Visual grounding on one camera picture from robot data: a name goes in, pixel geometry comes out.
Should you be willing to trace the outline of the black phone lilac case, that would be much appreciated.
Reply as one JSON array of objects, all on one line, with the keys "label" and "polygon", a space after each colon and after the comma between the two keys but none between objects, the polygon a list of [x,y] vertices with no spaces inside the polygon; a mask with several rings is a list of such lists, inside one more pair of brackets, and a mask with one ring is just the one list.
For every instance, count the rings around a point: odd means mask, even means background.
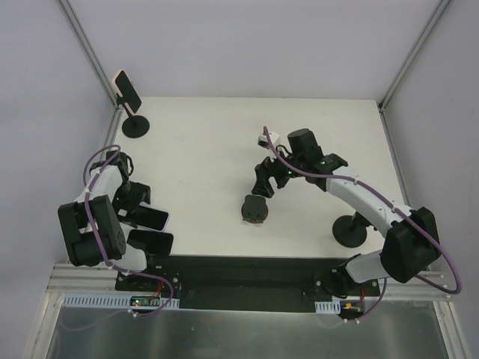
[{"label": "black phone lilac case", "polygon": [[132,221],[142,228],[162,232],[169,220],[167,212],[140,206],[136,211],[130,214]]}]

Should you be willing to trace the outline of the black clamp phone stand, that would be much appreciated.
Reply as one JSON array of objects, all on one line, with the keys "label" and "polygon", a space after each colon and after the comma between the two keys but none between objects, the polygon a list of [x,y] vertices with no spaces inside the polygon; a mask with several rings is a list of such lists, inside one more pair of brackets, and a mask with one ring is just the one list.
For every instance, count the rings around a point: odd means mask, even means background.
[{"label": "black clamp phone stand", "polygon": [[127,138],[140,138],[147,134],[150,129],[150,122],[144,116],[133,114],[123,97],[117,96],[117,105],[123,107],[127,118],[121,127],[122,133]]}]

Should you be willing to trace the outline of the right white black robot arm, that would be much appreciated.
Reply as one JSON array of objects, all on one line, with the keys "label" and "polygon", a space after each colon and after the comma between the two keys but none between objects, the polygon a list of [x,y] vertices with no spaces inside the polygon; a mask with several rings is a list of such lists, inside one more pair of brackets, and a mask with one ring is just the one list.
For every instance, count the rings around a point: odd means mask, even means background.
[{"label": "right white black robot arm", "polygon": [[258,145],[268,149],[269,155],[254,169],[256,182],[251,193],[271,198],[275,193],[271,178],[283,188],[292,178],[302,177],[354,209],[353,215],[337,218],[332,226],[340,245],[360,247],[368,227],[384,238],[382,249],[356,254],[331,270],[321,280],[325,292],[346,298],[369,280],[392,278],[406,283],[440,258],[436,220],[430,210],[387,199],[362,182],[346,160],[323,153],[310,129],[293,131],[287,140],[290,147],[285,149],[278,134],[264,131],[259,136]]}]

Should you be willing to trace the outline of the wooden base wedge phone stand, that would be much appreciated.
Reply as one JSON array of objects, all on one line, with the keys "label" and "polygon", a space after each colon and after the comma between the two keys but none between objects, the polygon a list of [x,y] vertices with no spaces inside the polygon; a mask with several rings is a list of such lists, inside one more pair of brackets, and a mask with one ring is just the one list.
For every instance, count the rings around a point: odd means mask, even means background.
[{"label": "wooden base wedge phone stand", "polygon": [[269,208],[264,197],[248,194],[245,196],[240,212],[244,221],[250,224],[262,224],[269,214]]}]

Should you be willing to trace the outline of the black phone pink case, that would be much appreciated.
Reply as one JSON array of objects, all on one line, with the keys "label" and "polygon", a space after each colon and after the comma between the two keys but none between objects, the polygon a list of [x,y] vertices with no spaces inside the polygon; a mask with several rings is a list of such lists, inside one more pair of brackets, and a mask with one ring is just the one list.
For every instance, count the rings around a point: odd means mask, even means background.
[{"label": "black phone pink case", "polygon": [[124,70],[119,70],[113,76],[112,86],[117,95],[117,104],[136,114],[141,107],[141,99]]}]

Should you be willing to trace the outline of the black round base phone stand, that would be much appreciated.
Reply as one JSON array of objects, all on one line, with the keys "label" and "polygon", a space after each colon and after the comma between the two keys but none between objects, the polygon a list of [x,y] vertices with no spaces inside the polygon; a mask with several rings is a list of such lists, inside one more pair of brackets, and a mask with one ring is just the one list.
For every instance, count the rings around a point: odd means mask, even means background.
[{"label": "black round base phone stand", "polygon": [[343,215],[337,218],[332,226],[335,240],[346,248],[357,248],[367,239],[367,228],[371,226],[359,212],[353,215]]}]

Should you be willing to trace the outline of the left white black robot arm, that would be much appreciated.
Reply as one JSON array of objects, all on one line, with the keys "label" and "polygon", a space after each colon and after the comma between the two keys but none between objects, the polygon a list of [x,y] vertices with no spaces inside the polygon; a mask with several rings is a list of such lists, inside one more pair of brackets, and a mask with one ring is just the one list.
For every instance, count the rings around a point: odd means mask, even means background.
[{"label": "left white black robot arm", "polygon": [[158,282],[158,273],[147,265],[147,254],[126,243],[122,223],[135,226],[130,220],[121,220],[119,211],[134,214],[141,203],[150,203],[150,186],[132,182],[132,159],[111,145],[103,149],[106,158],[100,162],[89,159],[84,168],[85,188],[71,203],[58,208],[67,256],[74,266],[98,266],[125,275],[132,274],[132,282],[143,291],[152,290]]}]

